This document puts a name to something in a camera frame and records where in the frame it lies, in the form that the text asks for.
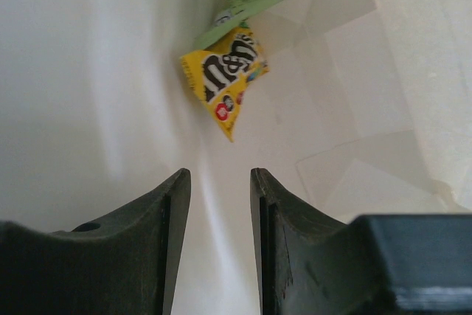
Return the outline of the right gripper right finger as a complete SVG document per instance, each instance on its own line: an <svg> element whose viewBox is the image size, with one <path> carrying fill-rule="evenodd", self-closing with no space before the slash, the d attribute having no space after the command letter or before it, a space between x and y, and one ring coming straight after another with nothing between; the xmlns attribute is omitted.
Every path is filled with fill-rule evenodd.
<svg viewBox="0 0 472 315"><path fill-rule="evenodd" d="M345 224L266 169L250 178L262 314L469 314L469 214L360 215Z"/></svg>

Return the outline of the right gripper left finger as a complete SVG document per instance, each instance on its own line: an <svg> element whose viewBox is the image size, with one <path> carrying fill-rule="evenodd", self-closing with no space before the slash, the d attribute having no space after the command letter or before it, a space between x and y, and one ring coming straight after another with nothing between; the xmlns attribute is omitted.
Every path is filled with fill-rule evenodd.
<svg viewBox="0 0 472 315"><path fill-rule="evenodd" d="M70 232L1 223L3 314L169 314L191 174Z"/></svg>

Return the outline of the brown paper bag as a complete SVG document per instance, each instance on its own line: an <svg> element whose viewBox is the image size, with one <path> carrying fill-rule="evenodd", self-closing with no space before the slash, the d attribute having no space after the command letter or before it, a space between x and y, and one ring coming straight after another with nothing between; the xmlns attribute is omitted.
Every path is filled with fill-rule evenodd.
<svg viewBox="0 0 472 315"><path fill-rule="evenodd" d="M1 217L73 229L180 168L174 314L258 314L250 172L343 222L471 210L471 0L286 0L233 139L180 57L220 0L1 0Z"/></svg>

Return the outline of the yellow M&Ms candy pack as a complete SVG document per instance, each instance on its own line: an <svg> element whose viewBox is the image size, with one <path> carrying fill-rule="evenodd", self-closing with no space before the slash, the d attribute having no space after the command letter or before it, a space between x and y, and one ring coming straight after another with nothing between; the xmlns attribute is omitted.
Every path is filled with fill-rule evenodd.
<svg viewBox="0 0 472 315"><path fill-rule="evenodd" d="M195 96L229 141L249 84L269 72L260 42L247 23L229 31L208 49L181 57L181 66Z"/></svg>

